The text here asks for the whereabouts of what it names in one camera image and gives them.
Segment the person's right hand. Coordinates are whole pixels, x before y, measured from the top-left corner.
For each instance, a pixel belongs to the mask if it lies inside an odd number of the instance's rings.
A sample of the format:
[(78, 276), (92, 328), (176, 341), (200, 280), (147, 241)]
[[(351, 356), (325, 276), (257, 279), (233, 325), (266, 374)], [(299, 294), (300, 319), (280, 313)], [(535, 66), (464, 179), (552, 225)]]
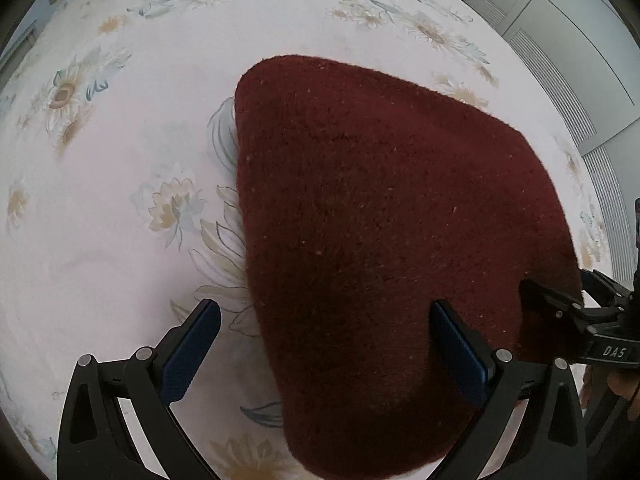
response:
[[(585, 410), (588, 408), (590, 398), (593, 390), (593, 377), (594, 373), (598, 370), (597, 367), (588, 365), (585, 369), (584, 376), (582, 376), (582, 390), (580, 390), (580, 407)], [(639, 376), (631, 375), (629, 372), (619, 372), (618, 370), (612, 370), (606, 375), (606, 384), (612, 393), (616, 396), (620, 396), (630, 403), (627, 418), (634, 422), (639, 418)]]

